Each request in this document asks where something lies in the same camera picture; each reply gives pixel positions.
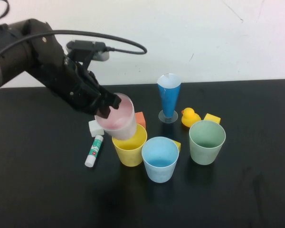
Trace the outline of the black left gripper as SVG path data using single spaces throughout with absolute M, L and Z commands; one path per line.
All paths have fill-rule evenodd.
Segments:
M 121 98 L 102 89 L 95 75 L 79 62 L 66 56 L 51 56 L 41 60 L 41 82 L 72 108 L 107 119 L 118 109 Z

